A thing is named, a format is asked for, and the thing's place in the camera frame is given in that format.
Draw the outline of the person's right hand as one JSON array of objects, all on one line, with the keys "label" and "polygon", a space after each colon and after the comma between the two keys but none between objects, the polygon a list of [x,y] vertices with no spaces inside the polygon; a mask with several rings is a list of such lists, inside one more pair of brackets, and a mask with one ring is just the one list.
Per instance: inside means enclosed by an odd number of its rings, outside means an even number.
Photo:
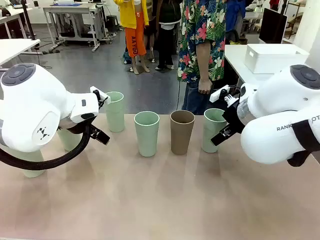
[{"label": "person's right hand", "polygon": [[209,95],[212,89],[213,83],[211,80],[201,78],[198,83],[198,92],[200,94]]}]

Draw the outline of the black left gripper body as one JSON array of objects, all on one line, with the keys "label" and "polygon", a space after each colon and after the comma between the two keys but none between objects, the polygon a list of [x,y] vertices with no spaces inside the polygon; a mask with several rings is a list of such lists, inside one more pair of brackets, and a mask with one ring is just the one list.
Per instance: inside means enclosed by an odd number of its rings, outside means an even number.
[{"label": "black left gripper body", "polygon": [[80,115],[81,122],[75,123],[71,118],[65,117],[59,122],[59,129],[66,129],[73,134],[82,134],[86,131],[86,127],[89,127],[89,134],[95,135],[98,129],[92,125],[92,122],[97,116],[93,113],[84,113]]}]

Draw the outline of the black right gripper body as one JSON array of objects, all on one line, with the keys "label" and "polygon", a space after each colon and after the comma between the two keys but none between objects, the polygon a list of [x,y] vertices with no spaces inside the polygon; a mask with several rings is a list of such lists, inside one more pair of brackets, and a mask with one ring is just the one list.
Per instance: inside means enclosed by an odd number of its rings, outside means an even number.
[{"label": "black right gripper body", "polygon": [[238,117],[237,108],[240,101],[236,100],[223,113],[223,118],[227,121],[227,125],[225,126],[226,133],[242,133],[244,129],[244,124],[241,122]]}]

